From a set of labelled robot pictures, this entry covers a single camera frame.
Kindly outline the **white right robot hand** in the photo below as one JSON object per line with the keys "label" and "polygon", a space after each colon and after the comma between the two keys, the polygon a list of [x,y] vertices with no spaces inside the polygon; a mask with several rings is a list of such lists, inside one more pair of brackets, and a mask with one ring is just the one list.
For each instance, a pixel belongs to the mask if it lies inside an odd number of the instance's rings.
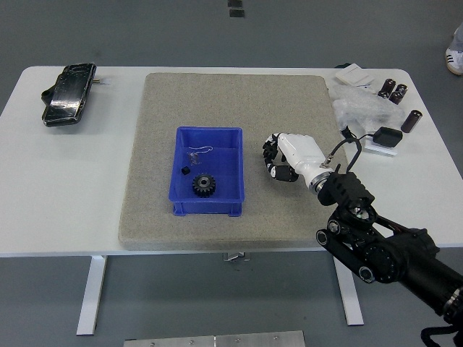
{"label": "white right robot hand", "polygon": [[326,158],[308,135],[272,134],[263,145],[263,157],[272,178],[294,182],[302,176],[308,188],[331,172],[323,167]]}

